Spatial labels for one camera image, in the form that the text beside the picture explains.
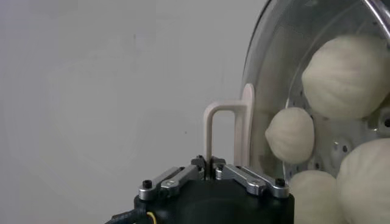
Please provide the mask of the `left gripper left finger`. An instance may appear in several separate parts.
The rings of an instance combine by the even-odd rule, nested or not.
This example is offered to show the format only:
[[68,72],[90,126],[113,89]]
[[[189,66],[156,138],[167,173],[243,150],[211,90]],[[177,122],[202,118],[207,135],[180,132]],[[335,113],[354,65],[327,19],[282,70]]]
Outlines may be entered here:
[[186,167],[172,167],[152,180],[144,180],[139,187],[140,200],[151,201],[165,191],[169,197],[179,194],[180,189],[190,180],[205,178],[205,160],[201,155],[191,160]]

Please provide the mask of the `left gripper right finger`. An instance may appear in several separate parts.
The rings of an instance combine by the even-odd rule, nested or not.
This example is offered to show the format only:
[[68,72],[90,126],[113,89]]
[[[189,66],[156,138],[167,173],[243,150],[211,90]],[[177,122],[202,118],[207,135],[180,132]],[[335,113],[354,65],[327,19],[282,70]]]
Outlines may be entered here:
[[211,174],[216,180],[234,180],[251,195],[269,192],[275,198],[288,198],[289,186],[282,178],[272,178],[246,166],[226,164],[222,158],[211,157]]

